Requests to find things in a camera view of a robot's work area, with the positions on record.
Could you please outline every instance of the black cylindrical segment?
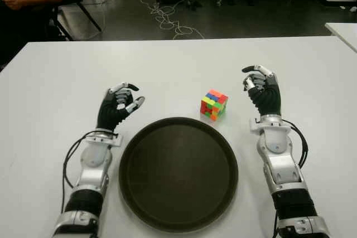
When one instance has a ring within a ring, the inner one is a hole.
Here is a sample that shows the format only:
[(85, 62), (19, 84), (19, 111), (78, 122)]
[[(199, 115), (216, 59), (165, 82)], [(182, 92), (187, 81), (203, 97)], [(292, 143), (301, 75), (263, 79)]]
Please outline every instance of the black cylindrical segment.
[(315, 206), (306, 189), (291, 189), (272, 194), (280, 220), (294, 217), (317, 216)]
[(66, 205), (67, 211), (85, 211), (99, 217), (102, 211), (103, 196), (99, 192), (92, 190), (79, 190), (71, 194)]

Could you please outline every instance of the black cable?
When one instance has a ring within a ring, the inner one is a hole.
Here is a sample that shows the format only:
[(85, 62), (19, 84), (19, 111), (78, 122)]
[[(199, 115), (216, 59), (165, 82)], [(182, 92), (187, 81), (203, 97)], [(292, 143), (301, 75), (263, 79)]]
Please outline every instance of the black cable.
[[(307, 159), (307, 153), (308, 153), (307, 141), (306, 141), (305, 137), (303, 136), (303, 134), (301, 133), (301, 131), (298, 129), (298, 127), (294, 123), (292, 123), (292, 122), (290, 122), (288, 120), (284, 120), (284, 119), (283, 119), (283, 121), (288, 123), (288, 124), (291, 124), (292, 125), (291, 129), (294, 130), (299, 135), (299, 137), (301, 139), (302, 152), (301, 152), (301, 156), (300, 156), (300, 160), (299, 160), (298, 165), (299, 165), (300, 168), (302, 168), (303, 165), (305, 164), (306, 159)], [(278, 235), (277, 222), (278, 222), (278, 214), (275, 211), (273, 238), (276, 238), (277, 235)]]
[(80, 139), (78, 139), (72, 146), (71, 148), (68, 150), (67, 155), (65, 157), (65, 160), (63, 162), (63, 169), (62, 169), (62, 203), (61, 203), (61, 213), (63, 213), (63, 209), (64, 209), (64, 203), (65, 203), (65, 181), (68, 183), (68, 185), (73, 188), (72, 183), (69, 181), (68, 177), (67, 177), (67, 164), (69, 159), (72, 157), (72, 155), (76, 152), (76, 150), (78, 149), (80, 143), (82, 142), (83, 139), (85, 139), (89, 134), (91, 133), (104, 133), (104, 134), (110, 134), (113, 135), (115, 137), (118, 137), (118, 134), (109, 132), (109, 131), (104, 131), (104, 130), (94, 130), (94, 131), (90, 131), (87, 132), (86, 134), (84, 134)]
[(277, 211), (275, 211), (275, 220), (274, 220), (274, 233), (273, 233), (273, 238), (277, 237), (277, 235), (278, 235), (277, 223), (278, 223), (278, 213), (277, 213)]

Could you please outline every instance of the white table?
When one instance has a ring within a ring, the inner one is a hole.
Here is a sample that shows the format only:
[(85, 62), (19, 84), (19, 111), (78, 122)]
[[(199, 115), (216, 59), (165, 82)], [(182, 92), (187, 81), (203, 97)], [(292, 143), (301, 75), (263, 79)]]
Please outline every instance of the white table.
[(333, 35), (340, 38), (351, 49), (357, 52), (357, 23), (332, 23), (325, 24)]
[[(255, 147), (258, 137), (249, 133), (249, 118), (258, 112), (242, 91), (245, 75), (240, 72), (263, 64), (278, 75), (283, 116), (308, 141), (303, 173), (318, 213), (335, 237), (354, 237), (356, 60), (334, 36), (30, 43), (0, 73), (1, 234), (52, 234), (65, 153), (94, 128), (105, 90), (130, 81), (147, 100), (117, 128), (124, 141), (113, 151), (101, 237), (176, 237), (141, 223), (125, 205), (118, 193), (119, 160), (147, 124), (170, 116), (200, 119), (200, 99), (211, 88), (229, 96), (227, 111), (216, 123), (201, 120), (231, 144), (239, 165), (238, 191), (223, 217), (183, 237), (271, 237), (273, 202)], [(300, 140), (291, 137), (298, 159)], [(69, 164), (72, 181), (80, 171), (79, 155)]]

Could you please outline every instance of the round tray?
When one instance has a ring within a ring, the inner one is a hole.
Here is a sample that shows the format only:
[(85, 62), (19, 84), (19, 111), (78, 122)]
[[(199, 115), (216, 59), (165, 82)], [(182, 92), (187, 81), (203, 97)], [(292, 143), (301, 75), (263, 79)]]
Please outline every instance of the round tray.
[(130, 141), (119, 185), (132, 211), (170, 232), (200, 229), (229, 206), (238, 183), (234, 153), (212, 127), (190, 118), (167, 118)]

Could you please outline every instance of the robot finger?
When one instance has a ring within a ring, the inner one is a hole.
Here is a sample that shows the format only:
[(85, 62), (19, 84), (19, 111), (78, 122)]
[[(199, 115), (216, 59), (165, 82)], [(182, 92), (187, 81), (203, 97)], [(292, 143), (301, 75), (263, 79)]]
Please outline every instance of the robot finger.
[(133, 102), (133, 95), (128, 89), (117, 91), (115, 97), (117, 98), (118, 104), (124, 104), (125, 106)]
[(249, 75), (243, 80), (243, 85), (244, 85), (244, 91), (247, 91), (247, 90), (255, 87), (255, 84), (254, 84), (251, 76), (249, 76)]
[(256, 74), (250, 74), (250, 78), (252, 78), (252, 81), (256, 85), (264, 85), (266, 82), (266, 77), (262, 74), (256, 73)]
[(134, 90), (134, 91), (138, 91), (139, 90), (139, 88), (134, 86), (133, 84), (130, 84), (130, 83), (127, 83), (127, 82), (122, 82), (119, 85), (110, 88), (109, 92), (112, 94), (112, 93), (117, 92), (118, 90), (124, 89), (124, 88), (131, 89), (131, 90)]
[(265, 68), (262, 65), (250, 65), (242, 69), (242, 72), (252, 72), (252, 71), (258, 71), (267, 77), (272, 77), (274, 75), (273, 72), (271, 72), (269, 69)]
[(144, 103), (144, 101), (145, 101), (145, 97), (143, 96), (138, 97), (135, 101), (133, 101), (132, 104), (129, 104), (125, 109), (129, 114), (131, 114), (135, 110), (139, 109), (140, 106)]

